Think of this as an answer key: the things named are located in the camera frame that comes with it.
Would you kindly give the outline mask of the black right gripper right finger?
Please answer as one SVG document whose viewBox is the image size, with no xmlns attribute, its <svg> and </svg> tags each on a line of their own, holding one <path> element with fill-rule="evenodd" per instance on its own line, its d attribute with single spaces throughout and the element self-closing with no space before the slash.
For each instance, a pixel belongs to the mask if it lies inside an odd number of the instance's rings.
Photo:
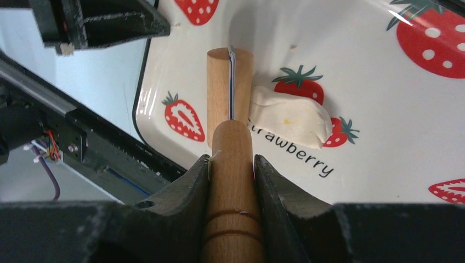
<svg viewBox="0 0 465 263">
<path fill-rule="evenodd" d="M 463 205 L 330 205 L 264 156 L 254 172 L 270 262 L 464 262 Z"/>
</svg>

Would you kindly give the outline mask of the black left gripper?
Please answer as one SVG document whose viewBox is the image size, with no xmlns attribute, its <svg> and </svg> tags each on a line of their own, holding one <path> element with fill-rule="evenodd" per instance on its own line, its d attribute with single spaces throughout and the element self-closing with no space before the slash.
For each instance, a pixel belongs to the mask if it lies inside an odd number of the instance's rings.
<svg viewBox="0 0 465 263">
<path fill-rule="evenodd" d="M 167 19 L 148 1 L 32 0 L 44 46 L 57 55 L 169 36 Z"/>
</svg>

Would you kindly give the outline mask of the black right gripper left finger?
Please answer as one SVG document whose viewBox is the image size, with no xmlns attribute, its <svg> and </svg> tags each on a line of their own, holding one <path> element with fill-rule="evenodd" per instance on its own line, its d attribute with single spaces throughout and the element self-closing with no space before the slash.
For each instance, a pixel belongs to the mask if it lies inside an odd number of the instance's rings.
<svg viewBox="0 0 465 263">
<path fill-rule="evenodd" d="M 209 156 L 135 205 L 1 204 L 1 262 L 198 262 Z"/>
</svg>

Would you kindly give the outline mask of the wooden dough roller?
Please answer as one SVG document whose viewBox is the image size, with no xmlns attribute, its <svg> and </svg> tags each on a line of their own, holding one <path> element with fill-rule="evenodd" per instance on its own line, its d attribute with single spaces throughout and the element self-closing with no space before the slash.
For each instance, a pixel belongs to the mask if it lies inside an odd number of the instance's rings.
<svg viewBox="0 0 465 263">
<path fill-rule="evenodd" d="M 233 46 L 207 53 L 209 197 L 202 262 L 265 262 L 251 133 L 247 127 L 251 52 Z"/>
</svg>

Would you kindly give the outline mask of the white dough piece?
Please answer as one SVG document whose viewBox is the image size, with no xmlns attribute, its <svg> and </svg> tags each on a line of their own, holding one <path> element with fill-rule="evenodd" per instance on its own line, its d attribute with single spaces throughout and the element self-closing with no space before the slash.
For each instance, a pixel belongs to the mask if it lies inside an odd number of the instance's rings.
<svg viewBox="0 0 465 263">
<path fill-rule="evenodd" d="M 330 115 L 315 100 L 264 86 L 252 88 L 249 119 L 257 128 L 307 148 L 321 149 L 332 133 Z"/>
</svg>

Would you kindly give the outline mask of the strawberry print rectangular tray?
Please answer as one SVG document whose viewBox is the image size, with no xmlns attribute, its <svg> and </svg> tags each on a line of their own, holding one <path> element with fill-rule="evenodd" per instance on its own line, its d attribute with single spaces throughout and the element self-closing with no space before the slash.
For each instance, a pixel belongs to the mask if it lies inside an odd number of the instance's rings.
<svg viewBox="0 0 465 263">
<path fill-rule="evenodd" d="M 135 122 L 188 169 L 207 144 L 207 52 L 255 56 L 253 84 L 313 98 L 320 150 L 251 123 L 253 150 L 328 202 L 464 204 L 464 1 L 159 1 Z"/>
</svg>

